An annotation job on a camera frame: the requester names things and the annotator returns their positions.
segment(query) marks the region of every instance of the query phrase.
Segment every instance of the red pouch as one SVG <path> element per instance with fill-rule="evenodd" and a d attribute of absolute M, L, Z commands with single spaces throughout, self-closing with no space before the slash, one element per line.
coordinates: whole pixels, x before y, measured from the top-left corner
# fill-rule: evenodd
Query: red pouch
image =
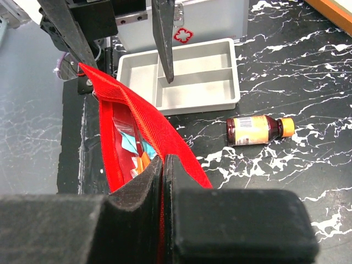
<path fill-rule="evenodd" d="M 82 63 L 80 67 L 92 81 L 99 100 L 102 154 L 111 192 L 132 180 L 130 170 L 134 166 L 131 160 L 134 154 L 121 147 L 122 136 L 116 133 L 114 126 L 114 119 L 132 126 L 132 117 L 143 138 L 163 162 L 166 155 L 177 155 L 196 182 L 203 188 L 212 188 L 191 149 L 154 106 L 113 77 Z"/>

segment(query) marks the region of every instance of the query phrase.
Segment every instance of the black marble surface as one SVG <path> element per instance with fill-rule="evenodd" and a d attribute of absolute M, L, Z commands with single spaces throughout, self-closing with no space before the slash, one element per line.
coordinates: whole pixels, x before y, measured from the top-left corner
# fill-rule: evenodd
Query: black marble surface
<path fill-rule="evenodd" d="M 235 51 L 236 109 L 169 121 L 215 188 L 294 191 L 321 246 L 317 263 L 351 263 L 352 39 L 303 1 L 250 1 L 248 38 Z M 106 194 L 98 103 L 82 98 L 78 193 Z M 295 135 L 265 146 L 226 146 L 227 118 L 262 114 L 292 117 Z"/>

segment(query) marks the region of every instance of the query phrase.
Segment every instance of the tray compartment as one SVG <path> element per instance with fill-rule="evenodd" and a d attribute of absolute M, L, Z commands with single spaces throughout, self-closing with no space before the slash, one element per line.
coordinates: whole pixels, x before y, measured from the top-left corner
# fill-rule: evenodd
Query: tray compartment
<path fill-rule="evenodd" d="M 228 42 L 217 42 L 209 45 L 183 46 L 173 49 L 174 74 L 183 75 L 196 72 L 207 72 L 231 68 L 231 51 Z M 158 77 L 165 77 L 159 62 Z"/>
<path fill-rule="evenodd" d="M 158 53 L 149 52 L 141 56 L 124 57 L 121 62 L 120 82 L 154 105 Z"/>
<path fill-rule="evenodd" d="M 158 78 L 156 107 L 182 108 L 218 105 L 235 97 L 232 69 L 175 76 L 168 84 Z"/>

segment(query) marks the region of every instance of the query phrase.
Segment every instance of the medicine bottle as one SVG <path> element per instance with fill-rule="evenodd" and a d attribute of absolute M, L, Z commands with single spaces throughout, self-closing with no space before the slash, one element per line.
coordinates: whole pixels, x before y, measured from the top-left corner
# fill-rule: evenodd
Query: medicine bottle
<path fill-rule="evenodd" d="M 273 119 L 267 115 L 229 118 L 226 129 L 229 146 L 266 144 L 295 133 L 292 118 Z"/>

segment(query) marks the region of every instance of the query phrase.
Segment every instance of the white tray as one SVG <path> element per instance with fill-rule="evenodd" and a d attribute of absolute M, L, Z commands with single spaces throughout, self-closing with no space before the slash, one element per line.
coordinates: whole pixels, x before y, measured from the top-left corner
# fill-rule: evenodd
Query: white tray
<path fill-rule="evenodd" d="M 157 50 L 124 55 L 117 80 L 165 116 L 234 109 L 240 100 L 233 40 L 173 48 L 175 78 L 168 84 Z"/>

